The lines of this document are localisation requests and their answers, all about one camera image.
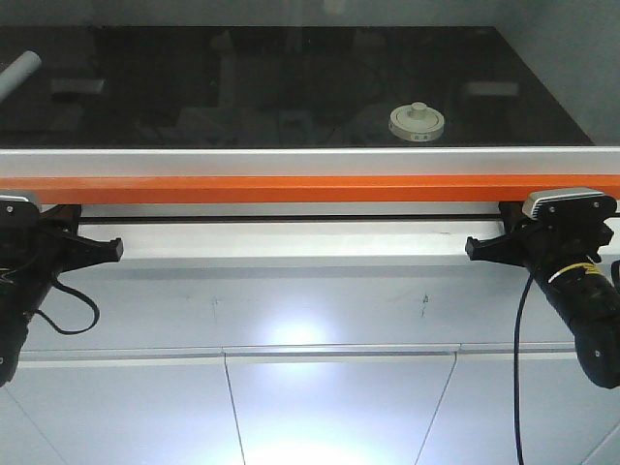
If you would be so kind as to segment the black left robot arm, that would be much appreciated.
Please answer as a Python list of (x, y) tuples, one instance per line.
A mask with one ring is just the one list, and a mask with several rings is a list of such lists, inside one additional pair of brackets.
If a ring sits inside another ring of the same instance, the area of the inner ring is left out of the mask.
[(59, 275), (106, 263), (117, 263), (123, 254), (120, 238), (97, 241), (78, 234), (82, 207), (60, 204), (42, 212), (32, 203), (1, 202), (1, 383), (10, 382), (17, 370), (28, 325), (41, 316), (58, 333), (63, 329), (41, 310), (50, 289), (72, 295), (93, 311), (92, 329), (101, 311), (86, 294), (62, 284)]

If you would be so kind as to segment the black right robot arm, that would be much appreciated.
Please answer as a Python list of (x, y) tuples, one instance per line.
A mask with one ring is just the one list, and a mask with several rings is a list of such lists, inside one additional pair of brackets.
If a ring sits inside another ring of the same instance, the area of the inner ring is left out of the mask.
[(525, 204), (498, 204), (505, 233), (485, 240), (469, 237), (465, 251), (472, 261), (526, 268), (574, 339), (579, 364), (601, 388), (619, 386), (619, 289), (602, 273), (599, 249), (609, 244), (605, 221), (616, 200), (554, 201), (533, 218)]

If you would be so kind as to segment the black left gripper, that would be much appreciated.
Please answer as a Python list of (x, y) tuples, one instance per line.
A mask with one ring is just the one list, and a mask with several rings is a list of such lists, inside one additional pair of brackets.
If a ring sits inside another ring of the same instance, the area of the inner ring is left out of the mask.
[(44, 300), (51, 289), (63, 289), (62, 271), (121, 260), (121, 238), (98, 241), (74, 234), (81, 213), (80, 204), (1, 213), (2, 300)]

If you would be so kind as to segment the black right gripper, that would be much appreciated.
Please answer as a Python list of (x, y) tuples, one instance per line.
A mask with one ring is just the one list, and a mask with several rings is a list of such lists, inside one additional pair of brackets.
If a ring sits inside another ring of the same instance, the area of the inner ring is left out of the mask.
[(500, 201), (506, 234), (485, 240), (469, 236), (468, 258), (524, 266), (528, 272), (524, 295), (533, 285), (544, 295), (613, 294), (613, 282), (599, 268), (599, 249), (613, 238), (604, 221), (546, 224), (530, 219), (522, 207), (522, 201)]

